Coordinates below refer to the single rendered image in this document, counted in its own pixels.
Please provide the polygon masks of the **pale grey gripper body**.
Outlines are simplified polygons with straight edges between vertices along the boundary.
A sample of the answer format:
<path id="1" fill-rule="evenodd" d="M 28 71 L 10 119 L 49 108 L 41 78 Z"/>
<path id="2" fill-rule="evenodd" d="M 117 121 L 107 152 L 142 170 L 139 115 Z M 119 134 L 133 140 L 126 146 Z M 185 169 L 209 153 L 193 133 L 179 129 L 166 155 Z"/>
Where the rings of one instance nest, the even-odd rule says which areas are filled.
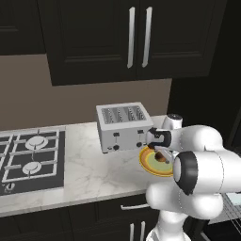
<path id="1" fill-rule="evenodd" d="M 152 150 L 154 150 L 155 153 L 161 152 L 165 156 L 165 158 L 167 159 L 167 161 L 165 162 L 166 164 L 173 163 L 175 157 L 178 154 L 178 152 L 176 152 L 176 151 L 171 151 L 167 148 L 160 147 L 160 146 L 150 146 L 150 148 Z"/>

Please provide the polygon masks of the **brown potato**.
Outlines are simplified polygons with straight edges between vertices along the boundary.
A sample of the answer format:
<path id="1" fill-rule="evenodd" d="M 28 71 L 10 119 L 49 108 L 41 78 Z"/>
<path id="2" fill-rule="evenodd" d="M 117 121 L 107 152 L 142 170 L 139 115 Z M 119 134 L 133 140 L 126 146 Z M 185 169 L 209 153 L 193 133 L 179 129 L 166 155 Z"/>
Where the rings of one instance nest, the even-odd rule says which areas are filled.
<path id="1" fill-rule="evenodd" d="M 154 158 L 158 162 L 166 162 L 167 161 L 167 159 L 165 158 L 165 156 L 161 152 L 157 152 L 155 154 Z"/>

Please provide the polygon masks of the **dark built-in oven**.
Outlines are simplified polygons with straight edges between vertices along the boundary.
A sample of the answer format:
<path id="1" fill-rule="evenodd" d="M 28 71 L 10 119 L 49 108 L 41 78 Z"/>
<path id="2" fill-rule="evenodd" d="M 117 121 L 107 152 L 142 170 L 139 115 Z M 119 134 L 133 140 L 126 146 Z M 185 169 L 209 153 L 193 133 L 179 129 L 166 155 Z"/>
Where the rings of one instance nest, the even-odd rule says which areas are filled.
<path id="1" fill-rule="evenodd" d="M 227 144 L 241 108 L 241 0 L 228 0 L 210 73 L 174 79 L 168 112 L 216 128 Z"/>

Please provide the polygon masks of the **yellow and orange plate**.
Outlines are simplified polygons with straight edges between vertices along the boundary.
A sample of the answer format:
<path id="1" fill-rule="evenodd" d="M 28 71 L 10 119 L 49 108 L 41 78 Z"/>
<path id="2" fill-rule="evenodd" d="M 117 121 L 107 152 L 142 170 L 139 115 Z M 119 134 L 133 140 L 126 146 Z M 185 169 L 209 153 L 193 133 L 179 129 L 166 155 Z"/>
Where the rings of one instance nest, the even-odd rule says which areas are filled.
<path id="1" fill-rule="evenodd" d="M 172 163 L 164 156 L 155 158 L 156 152 L 149 147 L 144 147 L 139 153 L 140 165 L 150 174 L 160 177 L 173 175 Z"/>

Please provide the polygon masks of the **silver four-slot toaster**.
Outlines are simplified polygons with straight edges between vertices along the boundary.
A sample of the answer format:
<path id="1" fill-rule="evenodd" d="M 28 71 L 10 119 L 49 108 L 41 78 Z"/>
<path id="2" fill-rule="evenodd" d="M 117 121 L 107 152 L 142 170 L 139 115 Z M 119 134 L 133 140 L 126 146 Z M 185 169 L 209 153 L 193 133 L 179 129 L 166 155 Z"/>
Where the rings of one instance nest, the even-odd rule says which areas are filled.
<path id="1" fill-rule="evenodd" d="M 153 120 L 141 102 L 97 105 L 97 129 L 103 153 L 139 149 Z"/>

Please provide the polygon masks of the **dark base cupboard door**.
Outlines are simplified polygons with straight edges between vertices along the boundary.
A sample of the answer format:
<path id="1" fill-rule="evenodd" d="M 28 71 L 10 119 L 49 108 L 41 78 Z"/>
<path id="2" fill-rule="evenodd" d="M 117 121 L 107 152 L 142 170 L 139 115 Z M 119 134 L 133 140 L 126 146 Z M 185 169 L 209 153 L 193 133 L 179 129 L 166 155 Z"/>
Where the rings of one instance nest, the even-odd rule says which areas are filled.
<path id="1" fill-rule="evenodd" d="M 110 219 L 92 224 L 73 221 L 73 241 L 129 241 L 131 223 L 135 224 L 134 241 L 137 241 L 137 223 L 134 218 Z"/>
<path id="2" fill-rule="evenodd" d="M 149 232 L 155 227 L 158 220 L 159 212 L 157 210 L 153 210 L 150 212 L 142 213 L 137 218 L 137 241 L 140 238 L 140 230 L 141 230 L 141 221 L 145 221 L 145 235 L 144 241 L 146 241 L 147 235 Z"/>

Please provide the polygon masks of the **dark drawer front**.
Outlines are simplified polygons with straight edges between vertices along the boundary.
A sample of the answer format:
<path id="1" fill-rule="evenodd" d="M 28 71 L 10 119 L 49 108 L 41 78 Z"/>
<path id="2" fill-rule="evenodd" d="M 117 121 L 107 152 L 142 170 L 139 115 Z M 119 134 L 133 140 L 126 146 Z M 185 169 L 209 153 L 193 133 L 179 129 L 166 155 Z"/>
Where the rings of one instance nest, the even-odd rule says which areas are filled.
<path id="1" fill-rule="evenodd" d="M 107 221 L 110 219 L 138 218 L 142 213 L 153 211 L 151 207 L 136 210 L 121 210 L 121 204 L 124 206 L 145 204 L 144 194 L 122 197 L 106 201 L 98 201 L 96 204 L 96 216 L 98 221 Z"/>

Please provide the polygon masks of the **black hob with white grates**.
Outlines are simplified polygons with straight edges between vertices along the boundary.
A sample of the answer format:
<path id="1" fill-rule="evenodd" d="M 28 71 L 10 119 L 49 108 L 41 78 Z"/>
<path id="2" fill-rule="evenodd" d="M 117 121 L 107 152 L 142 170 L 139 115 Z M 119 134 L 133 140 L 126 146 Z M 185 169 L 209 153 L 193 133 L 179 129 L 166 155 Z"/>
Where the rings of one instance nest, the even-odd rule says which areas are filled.
<path id="1" fill-rule="evenodd" d="M 65 128 L 0 133 L 0 196 L 64 186 Z"/>

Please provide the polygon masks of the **dark wide base cupboard front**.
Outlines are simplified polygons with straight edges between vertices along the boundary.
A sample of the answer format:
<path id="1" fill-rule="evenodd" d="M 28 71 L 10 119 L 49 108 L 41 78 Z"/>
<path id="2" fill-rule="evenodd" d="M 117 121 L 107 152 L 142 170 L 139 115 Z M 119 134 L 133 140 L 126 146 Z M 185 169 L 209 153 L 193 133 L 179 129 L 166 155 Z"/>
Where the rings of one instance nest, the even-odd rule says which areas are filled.
<path id="1" fill-rule="evenodd" d="M 73 241 L 74 231 L 95 221 L 94 203 L 0 217 L 0 241 Z"/>

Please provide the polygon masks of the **dark wall cupboard door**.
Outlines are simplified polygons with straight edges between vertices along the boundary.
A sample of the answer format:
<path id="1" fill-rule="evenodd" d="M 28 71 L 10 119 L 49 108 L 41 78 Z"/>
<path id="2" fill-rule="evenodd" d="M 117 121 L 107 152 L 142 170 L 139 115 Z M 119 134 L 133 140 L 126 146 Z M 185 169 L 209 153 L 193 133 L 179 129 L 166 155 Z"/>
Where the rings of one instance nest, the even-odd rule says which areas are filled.
<path id="1" fill-rule="evenodd" d="M 140 0 L 137 78 L 208 75 L 227 1 Z M 142 68 L 148 7 L 153 7 L 150 52 Z"/>
<path id="2" fill-rule="evenodd" d="M 54 86 L 136 79 L 139 0 L 38 0 L 38 7 Z M 128 69 L 130 7 L 136 15 Z"/>

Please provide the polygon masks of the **dark plain wall cupboard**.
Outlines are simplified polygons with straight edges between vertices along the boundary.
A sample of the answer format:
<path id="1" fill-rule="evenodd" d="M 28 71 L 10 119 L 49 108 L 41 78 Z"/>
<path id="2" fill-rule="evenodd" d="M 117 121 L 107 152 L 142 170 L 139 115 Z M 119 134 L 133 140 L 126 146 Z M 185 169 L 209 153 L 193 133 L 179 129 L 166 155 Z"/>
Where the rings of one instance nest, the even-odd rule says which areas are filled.
<path id="1" fill-rule="evenodd" d="M 37 0 L 0 0 L 0 56 L 44 53 Z"/>

